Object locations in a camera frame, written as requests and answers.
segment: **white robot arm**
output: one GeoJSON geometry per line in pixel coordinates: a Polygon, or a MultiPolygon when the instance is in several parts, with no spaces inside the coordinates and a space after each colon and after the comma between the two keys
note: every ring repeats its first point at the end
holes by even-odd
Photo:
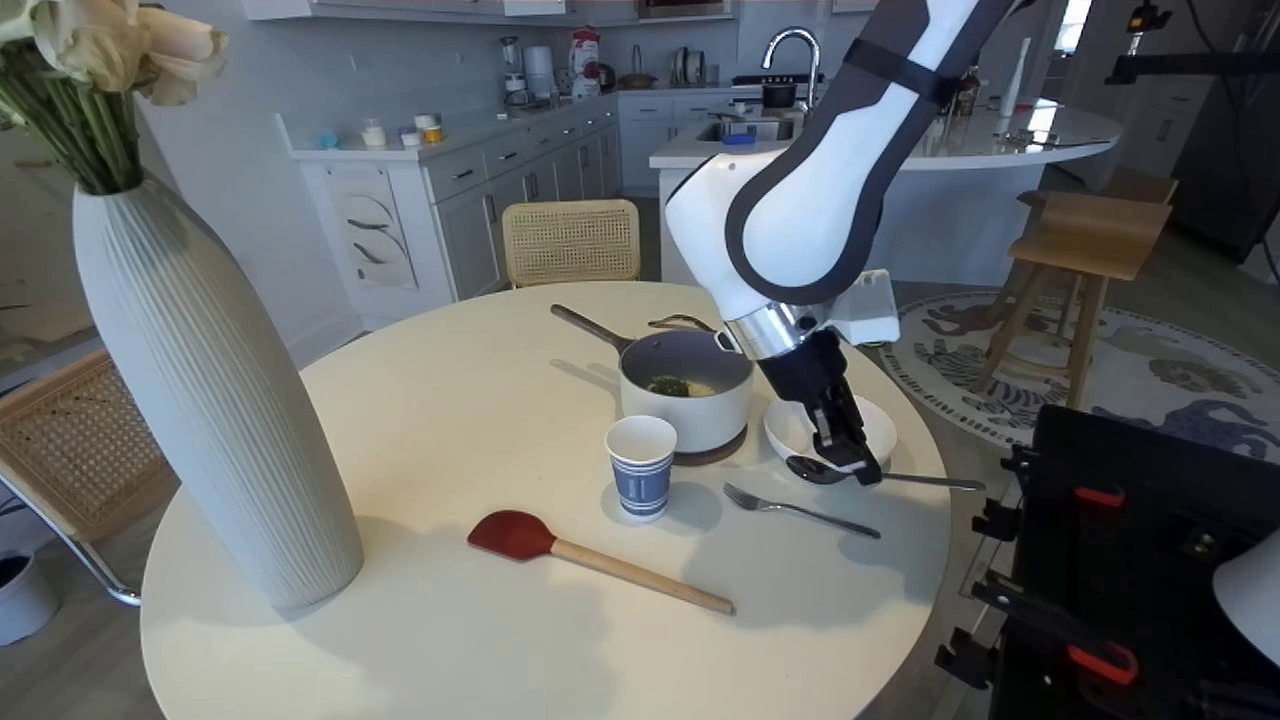
{"type": "Polygon", "coordinates": [[[841,341],[895,341],[888,274],[866,271],[881,201],[1009,9],[884,0],[783,151],[720,151],[665,201],[734,343],[806,405],[813,447],[860,481],[881,481],[881,464],[841,341]]]}

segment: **wooden chair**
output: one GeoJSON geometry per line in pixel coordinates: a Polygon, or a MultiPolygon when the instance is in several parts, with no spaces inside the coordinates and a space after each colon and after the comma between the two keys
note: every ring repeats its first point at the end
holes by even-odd
{"type": "Polygon", "coordinates": [[[1117,171],[1104,192],[1031,192],[1035,212],[1030,231],[1009,248],[1011,271],[996,295],[999,323],[988,343],[988,362],[1053,376],[1069,384],[1069,405],[1084,398],[1084,371],[1092,332],[1108,300],[1108,285],[1134,285],[1157,239],[1164,235],[1178,180],[1147,180],[1117,171]],[[1053,280],[1063,280],[1057,309],[1057,341],[1069,347],[1063,362],[1031,362],[1009,353],[1015,335],[1035,332],[1031,312],[1053,300],[1053,280]]]}
{"type": "Polygon", "coordinates": [[[164,509],[175,474],[105,353],[0,398],[0,473],[110,595],[142,602],[95,545],[164,509]]]}
{"type": "Polygon", "coordinates": [[[535,201],[505,206],[514,289],[641,274],[641,212],[631,201],[535,201]]]}

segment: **white round table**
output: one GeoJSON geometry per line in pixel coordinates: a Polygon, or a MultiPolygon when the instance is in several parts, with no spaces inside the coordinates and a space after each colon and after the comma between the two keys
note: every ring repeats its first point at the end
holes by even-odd
{"type": "MultiPolygon", "coordinates": [[[[612,504],[605,428],[617,347],[551,316],[568,302],[623,335],[696,312],[701,289],[561,285],[412,316],[313,368],[307,393],[352,491],[363,572],[306,617],[276,617],[180,491],[160,518],[142,641],[164,716],[857,716],[918,644],[947,560],[947,491],[788,474],[748,441],[677,468],[662,518],[612,504]],[[866,538],[791,511],[739,511],[720,484],[866,518],[866,538]],[[525,509],[563,538],[737,600],[715,617],[563,563],[505,560],[464,535],[525,509]]],[[[850,380],[895,430],[893,464],[939,473],[918,407],[860,353],[850,380]]]]}

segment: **paper cup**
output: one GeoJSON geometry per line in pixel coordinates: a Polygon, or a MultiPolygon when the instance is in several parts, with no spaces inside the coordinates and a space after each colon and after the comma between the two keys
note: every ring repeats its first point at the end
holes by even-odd
{"type": "Polygon", "coordinates": [[[609,428],[612,487],[627,517],[657,517],[674,497],[677,428],[662,417],[622,417],[609,428]]]}

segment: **stool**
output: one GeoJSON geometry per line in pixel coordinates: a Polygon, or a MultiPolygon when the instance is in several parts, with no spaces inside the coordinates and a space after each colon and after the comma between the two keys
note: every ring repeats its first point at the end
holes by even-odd
{"type": "Polygon", "coordinates": [[[1098,316],[1108,300],[1108,285],[1130,285],[1147,264],[1164,219],[1172,180],[1159,201],[1130,201],[1101,192],[1031,192],[1025,196],[1035,217],[1030,231],[1009,248],[1011,271],[996,295],[999,329],[988,343],[988,368],[1015,362],[1022,371],[1063,380],[1069,405],[1080,407],[1084,368],[1098,316]],[[1009,343],[1030,329],[1031,309],[1049,300],[1053,274],[1069,280],[1057,335],[1069,343],[1063,362],[1030,362],[1009,343]]]}

